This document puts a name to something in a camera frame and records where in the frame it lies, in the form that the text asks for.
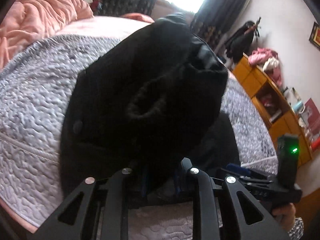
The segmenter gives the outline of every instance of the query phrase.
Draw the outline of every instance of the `yellow wooden furniture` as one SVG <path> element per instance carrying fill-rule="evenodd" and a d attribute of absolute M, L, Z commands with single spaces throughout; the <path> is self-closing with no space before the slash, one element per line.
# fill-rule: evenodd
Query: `yellow wooden furniture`
<path fill-rule="evenodd" d="M 248 57 L 243 56 L 232 72 L 242 85 L 252 103 L 257 108 L 266 127 L 269 130 L 272 142 L 277 147 L 277 138 L 285 133 L 296 134 L 299 136 L 300 156 L 298 166 L 312 159 L 309 141 L 304 136 L 304 131 L 298 123 L 294 111 L 292 111 L 287 100 L 274 82 L 257 66 L 250 66 Z M 270 114 L 260 102 L 264 95 L 271 94 L 273 103 L 281 109 L 281 116 L 273 123 L 270 122 Z"/>

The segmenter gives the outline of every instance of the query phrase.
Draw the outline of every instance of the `black button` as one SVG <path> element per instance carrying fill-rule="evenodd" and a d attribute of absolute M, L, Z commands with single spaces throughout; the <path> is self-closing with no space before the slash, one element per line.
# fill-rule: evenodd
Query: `black button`
<path fill-rule="evenodd" d="M 75 123 L 73 124 L 73 132 L 75 134 L 79 134 L 81 132 L 81 129 L 82 129 L 82 121 L 81 120 L 75 121 Z"/>

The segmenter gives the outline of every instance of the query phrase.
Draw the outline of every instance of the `pink blanket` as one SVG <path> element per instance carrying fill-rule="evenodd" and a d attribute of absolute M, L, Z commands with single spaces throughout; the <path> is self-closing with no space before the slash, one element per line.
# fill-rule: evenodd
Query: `pink blanket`
<path fill-rule="evenodd" d="M 18 52 L 79 19 L 92 18 L 83 0 L 16 0 L 0 25 L 0 70 Z"/>

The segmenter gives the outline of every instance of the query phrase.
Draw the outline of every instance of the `sleeve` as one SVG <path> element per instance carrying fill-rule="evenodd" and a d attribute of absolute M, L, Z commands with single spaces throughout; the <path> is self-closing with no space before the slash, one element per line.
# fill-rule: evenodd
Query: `sleeve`
<path fill-rule="evenodd" d="M 303 236 L 302 218 L 296 218 L 294 227 L 288 232 L 291 240 L 299 240 Z"/>

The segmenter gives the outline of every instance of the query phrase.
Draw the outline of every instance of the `pillow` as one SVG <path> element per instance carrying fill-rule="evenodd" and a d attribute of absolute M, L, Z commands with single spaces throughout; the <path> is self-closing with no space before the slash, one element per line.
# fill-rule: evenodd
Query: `pillow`
<path fill-rule="evenodd" d="M 141 22 L 146 22 L 146 23 L 154 23 L 155 22 L 150 16 L 144 15 L 141 13 L 127 13 L 127 14 L 121 15 L 120 17 L 132 19 L 132 20 L 137 20 L 137 21 L 141 21 Z"/>

